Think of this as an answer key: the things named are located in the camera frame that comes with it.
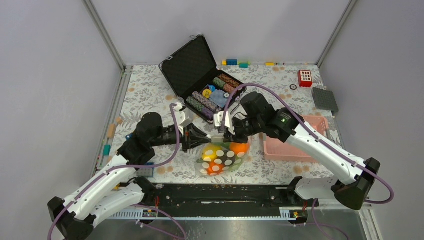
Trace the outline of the orange toy tangerine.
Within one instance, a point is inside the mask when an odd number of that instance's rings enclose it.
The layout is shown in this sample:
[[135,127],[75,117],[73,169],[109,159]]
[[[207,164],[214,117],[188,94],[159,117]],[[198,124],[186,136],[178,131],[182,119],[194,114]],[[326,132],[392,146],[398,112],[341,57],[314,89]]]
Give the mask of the orange toy tangerine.
[[231,142],[229,145],[229,150],[234,152],[237,158],[244,157],[248,153],[249,149],[249,143]]

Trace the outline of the clear zip top bag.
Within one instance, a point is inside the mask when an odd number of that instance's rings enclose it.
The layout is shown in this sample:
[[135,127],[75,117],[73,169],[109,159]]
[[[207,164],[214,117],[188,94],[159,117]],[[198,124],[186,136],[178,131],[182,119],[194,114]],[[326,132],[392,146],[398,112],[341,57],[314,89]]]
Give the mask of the clear zip top bag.
[[226,140],[222,136],[212,136],[211,142],[198,153],[195,168],[199,174],[215,177],[238,170],[248,158],[251,145]]

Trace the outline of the pink plastic basket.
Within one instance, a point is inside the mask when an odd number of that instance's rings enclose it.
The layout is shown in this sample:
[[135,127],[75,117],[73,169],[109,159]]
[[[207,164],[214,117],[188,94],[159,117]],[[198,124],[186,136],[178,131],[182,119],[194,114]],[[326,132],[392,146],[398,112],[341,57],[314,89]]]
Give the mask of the pink plastic basket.
[[[324,116],[303,115],[306,122],[308,122],[317,132],[327,137],[327,130],[329,130],[328,121]],[[262,143],[264,151],[264,159],[268,161],[285,161],[285,162],[302,162],[302,163],[316,163],[317,161],[302,150],[283,143],[275,138],[268,137],[265,133],[262,134]]]

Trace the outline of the orange toy pumpkin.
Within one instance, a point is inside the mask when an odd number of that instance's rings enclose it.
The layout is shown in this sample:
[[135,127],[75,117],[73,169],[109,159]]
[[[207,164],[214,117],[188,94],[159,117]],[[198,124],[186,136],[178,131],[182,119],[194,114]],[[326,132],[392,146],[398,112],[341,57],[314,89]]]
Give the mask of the orange toy pumpkin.
[[209,176],[217,176],[229,170],[229,167],[226,166],[221,161],[203,162],[201,164],[201,167],[202,167],[201,172]]

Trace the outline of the dark purple toy plum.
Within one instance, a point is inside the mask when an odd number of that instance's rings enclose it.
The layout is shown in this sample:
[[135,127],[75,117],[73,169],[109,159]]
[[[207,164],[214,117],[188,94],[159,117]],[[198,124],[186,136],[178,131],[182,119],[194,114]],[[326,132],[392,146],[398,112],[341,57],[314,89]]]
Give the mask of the dark purple toy plum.
[[225,165],[226,167],[230,167],[234,165],[237,160],[236,154],[233,151],[226,152],[219,159],[222,161],[222,164]]

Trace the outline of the yellow toy mango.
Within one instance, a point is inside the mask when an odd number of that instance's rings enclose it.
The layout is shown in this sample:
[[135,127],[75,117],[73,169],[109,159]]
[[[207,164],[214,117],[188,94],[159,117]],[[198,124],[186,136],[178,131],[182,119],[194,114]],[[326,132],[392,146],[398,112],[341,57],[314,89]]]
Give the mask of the yellow toy mango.
[[220,145],[207,144],[201,152],[201,160],[204,162],[211,162],[218,158],[217,151],[222,150]]

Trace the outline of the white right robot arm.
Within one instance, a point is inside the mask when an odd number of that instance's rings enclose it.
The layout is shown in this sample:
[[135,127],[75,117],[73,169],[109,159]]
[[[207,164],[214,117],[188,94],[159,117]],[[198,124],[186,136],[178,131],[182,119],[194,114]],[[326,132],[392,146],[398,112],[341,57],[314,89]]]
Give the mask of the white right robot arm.
[[293,179],[286,193],[291,205],[328,199],[337,200],[351,210],[362,208],[380,169],[378,160],[365,160],[347,152],[287,107],[274,109],[261,93],[249,93],[241,99],[241,106],[246,113],[243,119],[233,118],[224,111],[214,116],[215,125],[223,128],[226,139],[246,143],[250,136],[263,133],[308,154],[333,174],[332,177]]

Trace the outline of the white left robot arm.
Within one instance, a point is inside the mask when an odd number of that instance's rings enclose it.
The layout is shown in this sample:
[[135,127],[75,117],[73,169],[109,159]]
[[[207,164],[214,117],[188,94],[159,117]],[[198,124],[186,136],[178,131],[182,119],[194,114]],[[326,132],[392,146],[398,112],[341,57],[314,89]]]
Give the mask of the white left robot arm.
[[152,204],[155,192],[146,179],[139,178],[116,193],[112,189],[137,170],[149,168],[154,147],[175,146],[173,159],[179,149],[186,152],[211,142],[211,136],[191,123],[185,111],[171,115],[174,124],[168,127],[156,112],[143,115],[130,138],[100,172],[64,199],[52,198],[47,204],[52,220],[47,238],[58,229],[67,240],[85,240],[100,223],[121,210],[138,203]]

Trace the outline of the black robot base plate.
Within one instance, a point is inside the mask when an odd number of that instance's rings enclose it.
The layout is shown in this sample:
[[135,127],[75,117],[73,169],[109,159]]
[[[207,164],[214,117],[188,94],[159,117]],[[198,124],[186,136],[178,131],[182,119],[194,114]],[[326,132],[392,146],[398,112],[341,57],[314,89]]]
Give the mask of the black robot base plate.
[[141,204],[172,217],[279,217],[281,208],[302,211],[313,199],[288,185],[155,184]]

